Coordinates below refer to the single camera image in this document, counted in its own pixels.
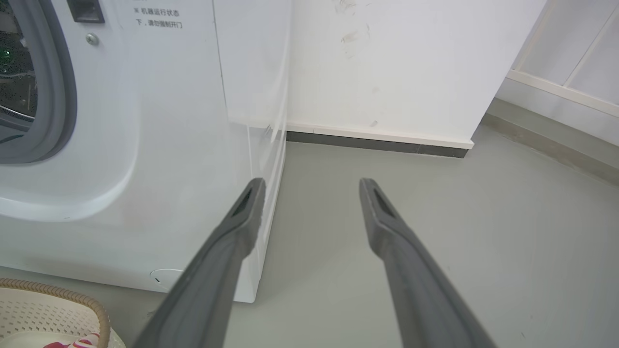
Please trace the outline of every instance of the front-loading washing machine door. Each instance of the front-loading washing machine door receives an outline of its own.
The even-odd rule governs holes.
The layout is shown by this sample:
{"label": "front-loading washing machine door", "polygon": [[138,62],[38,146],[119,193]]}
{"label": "front-loading washing machine door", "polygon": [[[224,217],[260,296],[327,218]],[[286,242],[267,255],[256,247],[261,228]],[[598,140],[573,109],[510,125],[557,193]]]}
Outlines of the front-loading washing machine door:
{"label": "front-loading washing machine door", "polygon": [[0,163],[60,151],[77,113],[64,35],[49,0],[0,1]]}

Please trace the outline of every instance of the gray floor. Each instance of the gray floor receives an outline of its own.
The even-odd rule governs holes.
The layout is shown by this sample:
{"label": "gray floor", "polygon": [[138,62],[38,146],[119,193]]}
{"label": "gray floor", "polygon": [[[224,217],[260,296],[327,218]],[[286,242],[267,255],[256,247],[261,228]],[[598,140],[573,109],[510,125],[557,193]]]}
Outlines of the gray floor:
{"label": "gray floor", "polygon": [[[258,297],[227,347],[399,347],[368,248],[374,178],[500,347],[619,345],[619,190],[480,128],[465,159],[288,143]],[[163,294],[0,268],[99,299],[128,346]]]}

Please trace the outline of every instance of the white trim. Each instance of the white trim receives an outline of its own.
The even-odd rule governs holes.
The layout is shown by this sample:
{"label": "white trim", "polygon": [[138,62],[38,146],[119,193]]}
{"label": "white trim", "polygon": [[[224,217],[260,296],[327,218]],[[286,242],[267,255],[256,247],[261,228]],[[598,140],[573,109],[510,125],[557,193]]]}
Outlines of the white trim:
{"label": "white trim", "polygon": [[593,40],[591,45],[589,45],[589,48],[584,53],[584,55],[582,56],[581,60],[578,62],[578,64],[574,68],[574,70],[572,70],[572,73],[569,75],[568,79],[565,80],[565,83],[563,84],[565,87],[569,86],[572,83],[572,81],[576,77],[576,74],[578,74],[580,69],[582,69],[583,65],[585,65],[587,60],[589,60],[589,57],[591,56],[591,54],[595,50],[597,44],[601,41],[602,37],[604,37],[604,34],[606,34],[606,32],[608,31],[608,28],[613,23],[615,18],[617,18],[617,14],[619,14],[619,10],[618,9],[619,9],[619,5],[615,6],[615,9],[610,14],[610,16],[608,17],[608,19],[606,20],[606,22],[604,23],[604,25],[600,29],[600,32],[597,33],[597,36],[595,36],[595,39]]}
{"label": "white trim", "polygon": [[472,149],[474,142],[470,139],[453,139],[441,136],[426,136],[419,134],[402,134],[382,131],[362,131],[358,129],[336,128],[317,124],[288,122],[288,131],[300,133],[323,134],[327,136],[355,137],[382,141],[406,142],[433,146],[454,147],[457,149]]}
{"label": "white trim", "polygon": [[521,71],[510,70],[507,73],[507,78],[619,118],[619,105],[595,98],[578,90],[567,88]]}
{"label": "white trim", "polygon": [[542,35],[543,29],[546,27],[546,23],[548,23],[548,18],[550,18],[550,14],[552,13],[552,10],[555,8],[555,5],[556,5],[556,0],[550,0],[548,2],[546,11],[543,14],[542,20],[540,21],[537,28],[535,28],[535,33],[531,37],[531,40],[529,40],[527,47],[524,49],[524,53],[518,60],[518,64],[516,64],[516,68],[514,70],[520,71],[522,69],[522,66],[524,65],[524,61],[527,60],[527,58],[529,57],[529,53],[531,53],[533,49],[533,46],[537,43],[537,40]]}

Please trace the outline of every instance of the red and white striped cloth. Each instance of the red and white striped cloth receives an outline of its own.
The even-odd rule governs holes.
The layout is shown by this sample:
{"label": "red and white striped cloth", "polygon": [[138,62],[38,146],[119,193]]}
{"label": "red and white striped cloth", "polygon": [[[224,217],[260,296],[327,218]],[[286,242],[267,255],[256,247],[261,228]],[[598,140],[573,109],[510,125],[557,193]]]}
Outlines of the red and white striped cloth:
{"label": "red and white striped cloth", "polygon": [[99,334],[91,333],[86,337],[82,337],[70,344],[62,344],[60,342],[50,343],[43,348],[97,348],[99,343]]}

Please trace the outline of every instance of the perforated basket wall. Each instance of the perforated basket wall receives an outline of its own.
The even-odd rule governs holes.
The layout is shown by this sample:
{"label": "perforated basket wall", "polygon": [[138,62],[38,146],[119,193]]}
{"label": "perforated basket wall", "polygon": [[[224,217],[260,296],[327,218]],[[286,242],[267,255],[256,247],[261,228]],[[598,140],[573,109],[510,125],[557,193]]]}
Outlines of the perforated basket wall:
{"label": "perforated basket wall", "polygon": [[0,279],[0,342],[27,332],[75,337],[97,332],[98,348],[125,348],[103,305],[93,298],[52,285]]}

